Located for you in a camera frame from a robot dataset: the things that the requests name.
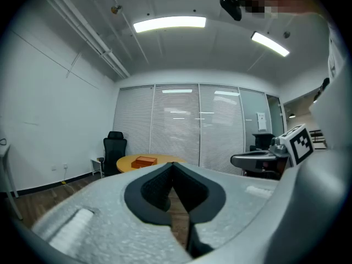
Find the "desk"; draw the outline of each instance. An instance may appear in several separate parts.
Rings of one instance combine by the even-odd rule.
[[[131,156],[124,156],[120,158],[116,162],[116,167],[117,169],[124,173],[132,170],[136,170],[137,168],[132,168],[131,163],[136,160],[137,157],[139,156],[145,156],[145,157],[154,157],[158,159],[157,164],[161,163],[167,163],[167,162],[186,162],[180,157],[177,156],[168,156],[168,155],[157,155],[157,154],[140,154],[140,155],[131,155]]]
[[[22,217],[21,213],[19,212],[19,210],[15,204],[15,201],[13,200],[12,194],[11,194],[11,191],[14,191],[15,197],[18,197],[16,188],[15,188],[15,185],[13,182],[12,174],[11,174],[11,171],[8,167],[7,152],[9,150],[9,148],[10,148],[9,142],[7,142],[7,144],[5,146],[0,145],[0,179],[1,179],[1,181],[4,182],[6,194],[7,194],[7,197],[9,198],[9,201],[10,201],[12,208],[16,212],[18,219],[22,220],[23,217]]]

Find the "white panel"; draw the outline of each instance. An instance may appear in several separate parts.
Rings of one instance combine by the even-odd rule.
[[[244,126],[237,88],[200,85],[202,146],[200,166],[241,175],[230,163],[232,155],[243,153]]]
[[[126,155],[149,153],[153,90],[149,86],[119,92],[113,130],[127,140]]]
[[[163,93],[163,90],[192,92]],[[157,85],[151,153],[178,156],[199,165],[200,123],[198,85]]]

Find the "black office chair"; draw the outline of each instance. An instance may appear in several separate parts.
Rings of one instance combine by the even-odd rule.
[[[269,150],[271,139],[275,136],[270,133],[253,134],[255,137],[255,146],[249,146],[249,151]]]
[[[103,143],[105,158],[100,157],[98,160],[100,161],[104,176],[119,174],[120,171],[117,170],[116,161],[126,155],[127,140],[123,138],[122,132],[111,131]]]

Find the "fluorescent light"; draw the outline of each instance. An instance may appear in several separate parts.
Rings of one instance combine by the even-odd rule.
[[[192,93],[192,89],[163,90],[163,93]]]
[[[264,46],[278,52],[280,55],[286,57],[290,52],[287,51],[284,47],[279,45],[278,43],[272,41],[268,37],[265,37],[264,35],[259,34],[258,32],[254,32],[252,35],[252,40],[256,41],[260,44],[263,44]]]
[[[239,96],[239,93],[235,92],[225,92],[225,91],[215,91],[214,94],[220,94],[220,95],[229,95],[229,96]]]
[[[143,32],[152,29],[176,28],[188,26],[193,28],[204,28],[206,18],[201,16],[168,16],[166,18],[141,21],[134,24],[136,32]]]

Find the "ceiling pipe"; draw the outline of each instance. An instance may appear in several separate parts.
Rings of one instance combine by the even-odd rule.
[[[97,8],[97,10],[99,11],[99,13],[102,15],[105,23],[107,23],[107,25],[110,27],[110,29],[112,30],[112,32],[114,33],[117,41],[121,44],[122,48],[125,50],[127,56],[131,59],[131,61],[133,61],[133,58],[130,54],[130,52],[127,50],[125,44],[122,42],[121,38],[119,37],[119,35],[117,34],[114,26],[112,25],[112,23],[109,21],[108,17],[106,16],[105,12],[101,9],[101,7],[99,6],[99,4],[97,3],[96,0],[92,0],[95,7]]]
[[[65,16],[68,24],[77,32],[79,35],[97,52],[102,55],[108,52],[109,47],[102,41],[95,30],[88,24],[86,19],[81,15],[77,8],[72,4],[70,0],[48,0],[54,9],[62,16]],[[105,54],[102,58],[113,68],[113,70],[120,75],[121,78],[129,77],[130,74],[123,67],[122,63],[117,57],[110,52]]]
[[[148,58],[147,58],[146,54],[144,53],[144,51],[143,51],[143,49],[142,49],[142,46],[140,45],[140,43],[139,43],[139,41],[138,41],[138,39],[137,39],[137,36],[135,35],[134,30],[132,29],[132,27],[131,27],[130,23],[128,22],[128,20],[127,20],[125,14],[123,13],[123,11],[122,11],[122,16],[123,16],[123,18],[125,19],[125,21],[126,21],[128,27],[129,27],[130,31],[132,32],[132,35],[133,35],[134,39],[136,40],[139,49],[141,49],[141,52],[142,52],[142,54],[143,54],[143,56],[144,56],[144,58],[145,58],[145,61],[147,61],[147,64],[149,64]]]

